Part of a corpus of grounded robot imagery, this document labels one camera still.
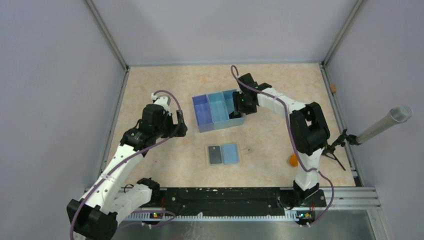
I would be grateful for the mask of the beige card holder wallet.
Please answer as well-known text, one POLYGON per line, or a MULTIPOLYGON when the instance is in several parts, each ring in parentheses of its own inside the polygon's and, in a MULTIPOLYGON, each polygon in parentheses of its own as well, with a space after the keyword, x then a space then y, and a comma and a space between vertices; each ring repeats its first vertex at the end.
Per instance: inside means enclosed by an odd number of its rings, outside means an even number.
POLYGON ((206 145, 204 149, 205 149, 206 163, 209 164, 210 166, 236 165, 241 163, 242 161, 239 146, 235 142, 224 143, 224 144, 210 144, 210 145, 206 145), (209 156, 208 156, 208 146, 215 146, 215 145, 220 146, 221 155, 222 155, 222 164, 210 165, 209 156))

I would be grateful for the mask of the single black credit card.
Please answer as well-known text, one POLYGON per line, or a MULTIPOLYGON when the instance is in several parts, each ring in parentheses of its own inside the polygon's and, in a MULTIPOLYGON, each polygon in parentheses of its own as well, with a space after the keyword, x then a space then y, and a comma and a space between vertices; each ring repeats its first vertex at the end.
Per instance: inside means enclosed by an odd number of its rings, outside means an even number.
POLYGON ((220 165, 223 163, 220 145, 210 145, 207 147, 207 154, 210 165, 220 165))

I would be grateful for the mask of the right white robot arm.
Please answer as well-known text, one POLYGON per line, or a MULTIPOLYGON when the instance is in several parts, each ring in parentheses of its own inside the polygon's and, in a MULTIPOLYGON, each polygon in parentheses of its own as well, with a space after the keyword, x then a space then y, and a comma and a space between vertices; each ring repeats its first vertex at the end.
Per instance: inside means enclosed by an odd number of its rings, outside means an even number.
POLYGON ((307 206, 319 190, 319 162, 330 138, 330 130, 321 106, 293 100, 270 84, 258 84, 251 74, 233 75, 240 90, 233 93, 234 112, 249 115, 258 107, 274 111, 285 118, 287 131, 299 168, 293 182, 293 200, 307 206))

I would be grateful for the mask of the blue three-compartment box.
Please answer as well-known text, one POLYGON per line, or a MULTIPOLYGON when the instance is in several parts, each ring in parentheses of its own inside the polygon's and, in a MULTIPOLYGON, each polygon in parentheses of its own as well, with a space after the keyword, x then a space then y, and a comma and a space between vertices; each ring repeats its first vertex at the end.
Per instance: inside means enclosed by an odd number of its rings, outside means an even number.
POLYGON ((245 117, 229 119, 234 112, 233 92, 236 89, 196 95, 192 97, 196 125, 200 133, 240 126, 245 117))

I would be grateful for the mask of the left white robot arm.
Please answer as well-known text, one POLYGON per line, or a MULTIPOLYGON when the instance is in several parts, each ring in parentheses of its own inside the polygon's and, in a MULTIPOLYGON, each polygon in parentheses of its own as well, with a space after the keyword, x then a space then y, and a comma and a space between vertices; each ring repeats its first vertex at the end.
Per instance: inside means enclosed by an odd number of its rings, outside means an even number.
POLYGON ((177 124, 167 103, 151 103, 143 110, 142 118, 127 130, 110 163, 92 187, 78 200, 72 199, 66 211, 70 220, 69 238, 75 234, 91 240, 110 240, 125 218, 138 207, 154 207, 160 202, 157 184, 148 179, 137 183, 127 193, 117 196, 124 180, 145 158, 147 152, 173 137, 184 137, 187 126, 182 109, 176 111, 177 124))

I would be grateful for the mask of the black credit card stack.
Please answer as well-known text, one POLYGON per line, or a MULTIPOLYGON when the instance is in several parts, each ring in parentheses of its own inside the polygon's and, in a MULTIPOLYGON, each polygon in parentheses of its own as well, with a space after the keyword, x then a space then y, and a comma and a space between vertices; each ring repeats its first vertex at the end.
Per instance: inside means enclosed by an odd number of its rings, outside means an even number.
POLYGON ((242 117, 242 114, 241 113, 238 113, 238 112, 235 112, 235 111, 233 111, 233 112, 231 112, 229 114, 229 119, 230 120, 232 120, 232 119, 238 119, 238 118, 241 118, 241 117, 242 117))

